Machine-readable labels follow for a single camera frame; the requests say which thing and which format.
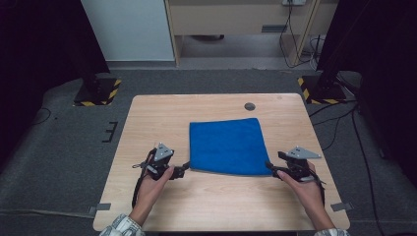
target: black and yellow hazard tape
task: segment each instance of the black and yellow hazard tape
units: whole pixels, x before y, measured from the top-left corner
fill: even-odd
[[[102,101],[91,101],[91,100],[83,100],[83,101],[74,101],[74,106],[96,106],[96,105],[109,105],[113,99],[114,96],[117,93],[117,90],[119,89],[120,84],[122,83],[122,80],[115,80],[113,88],[111,90],[111,93],[108,95],[108,98]]]
[[[301,91],[303,92],[303,96],[307,104],[336,104],[336,103],[346,102],[345,99],[313,99],[311,98],[309,90],[306,87],[306,83],[304,82],[303,78],[298,78],[298,85],[300,86]]]

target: hand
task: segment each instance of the hand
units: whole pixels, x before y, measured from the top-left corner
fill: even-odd
[[[308,161],[311,170],[316,172],[315,166]],[[320,188],[315,181],[297,182],[283,171],[277,171],[279,177],[291,187],[303,205],[316,230],[334,228],[322,202]]]
[[[174,173],[174,166],[170,166],[163,175],[157,180],[153,180],[150,176],[145,176],[142,181],[141,188],[138,191],[138,200],[132,212],[129,214],[133,220],[139,225],[144,225],[145,220],[148,218],[153,205],[162,193],[163,187],[169,178]]]

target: white wall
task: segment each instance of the white wall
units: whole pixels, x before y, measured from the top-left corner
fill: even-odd
[[[163,0],[82,0],[107,61],[174,61]]]

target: plaid sleeve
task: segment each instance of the plaid sleeve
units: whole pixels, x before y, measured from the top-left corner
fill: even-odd
[[[318,231],[314,236],[350,236],[350,234],[343,229],[325,229]]]
[[[145,236],[142,228],[126,214],[120,214],[99,236]]]

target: blue towel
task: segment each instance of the blue towel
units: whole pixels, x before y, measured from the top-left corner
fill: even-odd
[[[190,167],[234,175],[270,175],[258,119],[190,123]]]

